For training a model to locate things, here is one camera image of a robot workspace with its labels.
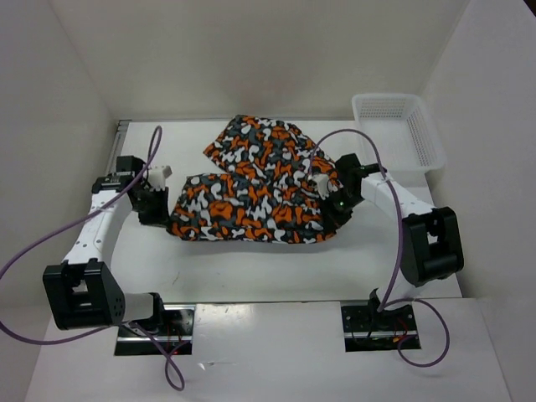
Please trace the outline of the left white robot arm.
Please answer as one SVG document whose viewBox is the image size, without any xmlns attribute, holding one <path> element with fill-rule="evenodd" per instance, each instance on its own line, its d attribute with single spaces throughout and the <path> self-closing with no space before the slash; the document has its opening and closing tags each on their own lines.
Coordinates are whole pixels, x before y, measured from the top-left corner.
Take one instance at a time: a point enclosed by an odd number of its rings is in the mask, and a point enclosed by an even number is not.
<svg viewBox="0 0 536 402">
<path fill-rule="evenodd" d="M 99 177 L 91 189 L 90 219 L 63 261 L 49 265 L 44 288 L 61 330 L 137 324 L 155 335 L 167 325 L 156 292 L 125 293 L 111 272 L 121 228 L 132 212 L 140 224 L 164 228 L 169 222 L 169 166 L 146 167 L 138 157 L 116 159 L 116 170 Z"/>
</svg>

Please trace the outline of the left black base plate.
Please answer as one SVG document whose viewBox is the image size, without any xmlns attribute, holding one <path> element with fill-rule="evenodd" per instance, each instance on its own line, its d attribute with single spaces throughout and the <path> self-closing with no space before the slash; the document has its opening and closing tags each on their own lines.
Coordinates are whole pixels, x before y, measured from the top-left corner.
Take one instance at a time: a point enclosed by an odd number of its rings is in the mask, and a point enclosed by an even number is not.
<svg viewBox="0 0 536 402">
<path fill-rule="evenodd" d="M 195 305 L 164 305 L 162 323 L 157 329 L 148 330 L 166 353 L 191 355 Z M 160 351 L 151 339 L 138 329 L 127 326 L 118 330 L 114 355 L 134 357 L 159 355 Z"/>
</svg>

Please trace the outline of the orange camouflage shorts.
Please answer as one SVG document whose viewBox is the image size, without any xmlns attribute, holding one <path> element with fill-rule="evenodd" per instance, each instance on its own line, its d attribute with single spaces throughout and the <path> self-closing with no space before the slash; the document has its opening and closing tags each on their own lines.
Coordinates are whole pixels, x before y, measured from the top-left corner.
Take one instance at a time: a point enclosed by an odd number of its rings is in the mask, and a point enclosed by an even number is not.
<svg viewBox="0 0 536 402">
<path fill-rule="evenodd" d="M 335 162 L 290 122 L 237 115 L 204 150 L 220 173 L 187 177 L 167 231 L 184 241 L 314 244 L 337 226 L 322 217 L 342 188 Z"/>
</svg>

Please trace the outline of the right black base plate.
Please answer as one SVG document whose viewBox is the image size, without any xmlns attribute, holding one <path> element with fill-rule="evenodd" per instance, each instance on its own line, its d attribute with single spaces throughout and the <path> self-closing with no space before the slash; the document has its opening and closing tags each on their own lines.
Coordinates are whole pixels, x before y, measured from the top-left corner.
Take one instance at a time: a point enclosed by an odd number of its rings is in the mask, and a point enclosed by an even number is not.
<svg viewBox="0 0 536 402">
<path fill-rule="evenodd" d="M 414 311 L 410 305 L 377 313 L 364 301 L 340 306 L 345 351 L 379 352 L 421 349 Z"/>
</svg>

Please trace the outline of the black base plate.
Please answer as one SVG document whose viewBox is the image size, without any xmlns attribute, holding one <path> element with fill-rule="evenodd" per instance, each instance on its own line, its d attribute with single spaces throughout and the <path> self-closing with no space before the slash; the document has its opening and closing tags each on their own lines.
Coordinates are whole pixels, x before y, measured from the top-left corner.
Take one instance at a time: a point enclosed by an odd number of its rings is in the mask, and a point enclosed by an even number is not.
<svg viewBox="0 0 536 402">
<path fill-rule="evenodd" d="M 340 306 L 345 351 L 379 352 L 421 349 L 414 311 L 410 305 L 377 313 L 364 301 Z"/>
<path fill-rule="evenodd" d="M 162 323 L 157 329 L 148 330 L 166 353 L 191 355 L 195 305 L 164 305 Z M 127 326 L 118 330 L 114 355 L 134 357 L 159 355 L 160 351 L 151 339 L 138 329 Z"/>
</svg>

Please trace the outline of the white perforated plastic basket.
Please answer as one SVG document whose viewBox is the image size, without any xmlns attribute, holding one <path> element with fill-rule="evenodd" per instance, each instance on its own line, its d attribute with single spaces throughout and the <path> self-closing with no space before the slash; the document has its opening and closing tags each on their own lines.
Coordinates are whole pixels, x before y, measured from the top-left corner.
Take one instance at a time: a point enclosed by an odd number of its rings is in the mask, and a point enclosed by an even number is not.
<svg viewBox="0 0 536 402">
<path fill-rule="evenodd" d="M 445 166 L 436 124 L 419 96 L 357 94 L 351 105 L 357 129 L 369 137 L 358 139 L 363 160 L 375 162 L 378 151 L 382 164 L 399 173 L 428 173 Z"/>
</svg>

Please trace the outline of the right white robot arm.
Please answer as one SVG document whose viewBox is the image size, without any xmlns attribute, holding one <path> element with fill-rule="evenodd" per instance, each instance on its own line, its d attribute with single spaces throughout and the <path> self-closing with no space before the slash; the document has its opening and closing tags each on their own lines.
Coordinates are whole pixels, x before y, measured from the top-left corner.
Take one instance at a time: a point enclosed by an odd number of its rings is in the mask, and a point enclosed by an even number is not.
<svg viewBox="0 0 536 402">
<path fill-rule="evenodd" d="M 416 300 L 421 288 L 463 269 L 456 213 L 417 198 L 377 163 L 363 165 L 355 154 L 340 157 L 335 166 L 342 187 L 321 202 L 327 229 L 346 224 L 353 209 L 363 201 L 373 204 L 397 225 L 394 271 L 388 285 L 372 290 L 368 301 L 368 322 L 385 329 L 396 320 L 397 310 Z"/>
</svg>

